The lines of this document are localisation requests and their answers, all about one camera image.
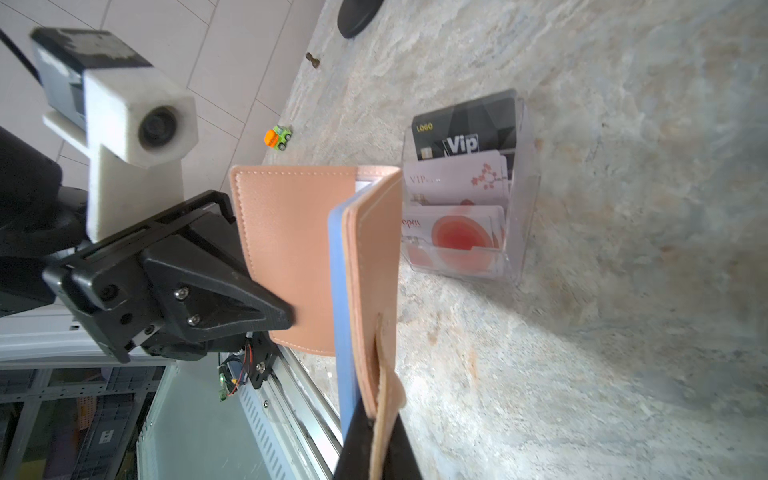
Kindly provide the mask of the small dark screw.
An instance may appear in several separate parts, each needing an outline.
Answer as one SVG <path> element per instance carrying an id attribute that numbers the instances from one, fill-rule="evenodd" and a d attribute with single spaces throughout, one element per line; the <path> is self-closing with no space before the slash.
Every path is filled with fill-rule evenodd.
<path id="1" fill-rule="evenodd" d="M 320 60 L 314 57 L 310 52 L 307 52 L 305 58 L 311 63 L 314 69 L 318 69 L 320 66 Z"/>

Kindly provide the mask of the clear acrylic card holder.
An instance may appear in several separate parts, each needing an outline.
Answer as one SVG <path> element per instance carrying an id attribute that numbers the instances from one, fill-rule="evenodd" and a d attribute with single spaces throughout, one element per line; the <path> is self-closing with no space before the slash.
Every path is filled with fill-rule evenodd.
<path id="1" fill-rule="evenodd" d="M 401 246 L 412 269 L 519 282 L 541 180 L 534 140 L 513 89 L 412 119 Z"/>

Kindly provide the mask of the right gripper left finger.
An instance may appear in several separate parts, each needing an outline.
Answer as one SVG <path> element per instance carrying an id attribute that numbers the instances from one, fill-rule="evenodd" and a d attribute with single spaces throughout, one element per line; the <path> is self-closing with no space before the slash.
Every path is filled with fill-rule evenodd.
<path id="1" fill-rule="evenodd" d="M 359 400 L 333 475 L 334 480 L 368 480 L 374 421 Z"/>

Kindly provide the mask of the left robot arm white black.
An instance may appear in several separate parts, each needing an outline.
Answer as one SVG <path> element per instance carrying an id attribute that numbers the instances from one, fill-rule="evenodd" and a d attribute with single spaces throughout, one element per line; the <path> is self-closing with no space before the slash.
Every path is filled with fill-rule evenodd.
<path id="1" fill-rule="evenodd" d="M 100 349 L 126 363 L 197 360 L 285 330 L 292 307 L 248 277 L 229 198 L 207 191 L 97 243 L 86 193 L 61 168 L 1 134 L 1 313 L 63 302 Z"/>

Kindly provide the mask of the orange green toy car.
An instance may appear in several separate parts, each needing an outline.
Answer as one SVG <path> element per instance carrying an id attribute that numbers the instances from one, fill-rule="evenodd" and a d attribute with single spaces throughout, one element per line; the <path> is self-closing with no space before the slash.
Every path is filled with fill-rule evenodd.
<path id="1" fill-rule="evenodd" d="M 293 132 L 289 127 L 276 125 L 266 132 L 264 143 L 269 148 L 285 151 L 292 135 Z"/>

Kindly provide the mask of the pink floral VIP card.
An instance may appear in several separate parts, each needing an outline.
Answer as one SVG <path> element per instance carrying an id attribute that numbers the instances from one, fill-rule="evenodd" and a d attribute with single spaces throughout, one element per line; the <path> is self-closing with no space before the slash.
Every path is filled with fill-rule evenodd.
<path id="1" fill-rule="evenodd" d="M 407 161 L 410 202 L 420 205 L 501 205 L 509 195 L 508 165 L 496 150 Z"/>

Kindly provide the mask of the pink leather card wallet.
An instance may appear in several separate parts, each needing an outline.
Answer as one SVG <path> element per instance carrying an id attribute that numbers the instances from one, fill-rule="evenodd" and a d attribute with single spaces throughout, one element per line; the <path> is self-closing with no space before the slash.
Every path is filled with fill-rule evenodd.
<path id="1" fill-rule="evenodd" d="M 251 279 L 294 310 L 282 346 L 335 359 L 342 447 L 359 400 L 382 479 L 406 394 L 396 372 L 402 171 L 394 166 L 239 166 L 230 174 Z"/>

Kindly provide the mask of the black microphone stand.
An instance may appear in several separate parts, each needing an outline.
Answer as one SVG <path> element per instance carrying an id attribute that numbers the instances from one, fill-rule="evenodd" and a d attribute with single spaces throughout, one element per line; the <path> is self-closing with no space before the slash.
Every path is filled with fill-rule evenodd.
<path id="1" fill-rule="evenodd" d="M 343 0 L 337 17 L 337 26 L 345 39 L 361 33 L 375 18 L 383 0 Z"/>

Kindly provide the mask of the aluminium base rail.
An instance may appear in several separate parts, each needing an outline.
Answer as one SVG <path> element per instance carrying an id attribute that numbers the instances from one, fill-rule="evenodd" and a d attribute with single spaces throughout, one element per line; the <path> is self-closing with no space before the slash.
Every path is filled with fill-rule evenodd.
<path id="1" fill-rule="evenodd" d="M 281 347 L 261 387 L 244 387 L 238 399 L 270 479 L 333 477 L 339 418 L 291 350 Z"/>

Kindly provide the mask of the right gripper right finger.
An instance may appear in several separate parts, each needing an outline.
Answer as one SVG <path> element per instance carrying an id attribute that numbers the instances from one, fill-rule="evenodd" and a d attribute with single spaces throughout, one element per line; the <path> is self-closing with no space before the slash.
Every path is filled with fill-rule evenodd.
<path id="1" fill-rule="evenodd" d="M 422 480 L 416 457 L 401 419 L 397 419 L 383 464 L 383 480 Z"/>

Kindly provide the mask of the white card red circle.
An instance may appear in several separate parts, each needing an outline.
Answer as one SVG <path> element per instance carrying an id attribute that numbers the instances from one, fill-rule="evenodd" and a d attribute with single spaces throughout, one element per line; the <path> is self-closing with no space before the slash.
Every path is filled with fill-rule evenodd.
<path id="1" fill-rule="evenodd" d="M 495 277 L 503 269 L 504 209 L 499 205 L 408 206 L 402 246 L 414 268 Z"/>

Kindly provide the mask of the left circuit board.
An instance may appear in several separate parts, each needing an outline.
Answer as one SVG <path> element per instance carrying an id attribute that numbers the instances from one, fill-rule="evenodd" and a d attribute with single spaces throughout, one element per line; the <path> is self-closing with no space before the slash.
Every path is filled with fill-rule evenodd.
<path id="1" fill-rule="evenodd" d="M 249 380 L 245 354 L 229 355 L 220 360 L 218 378 L 220 382 L 219 398 L 221 401 L 225 401 L 235 395 Z"/>

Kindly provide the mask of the black VIP card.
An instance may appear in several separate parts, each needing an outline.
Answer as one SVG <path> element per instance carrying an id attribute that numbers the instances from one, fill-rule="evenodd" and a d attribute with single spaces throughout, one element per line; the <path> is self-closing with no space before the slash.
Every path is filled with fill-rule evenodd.
<path id="1" fill-rule="evenodd" d="M 415 116 L 411 123 L 419 161 L 496 150 L 514 166 L 517 92 L 508 89 Z"/>

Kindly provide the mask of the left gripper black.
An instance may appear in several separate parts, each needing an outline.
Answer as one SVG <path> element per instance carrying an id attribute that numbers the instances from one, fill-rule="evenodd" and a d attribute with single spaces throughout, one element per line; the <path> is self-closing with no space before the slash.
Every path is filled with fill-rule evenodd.
<path id="1" fill-rule="evenodd" d="M 222 235 L 206 237 L 210 221 Z M 47 266 L 42 278 L 111 359 L 164 326 L 190 343 L 286 330 L 292 306 L 248 275 L 230 198 L 208 190 Z"/>

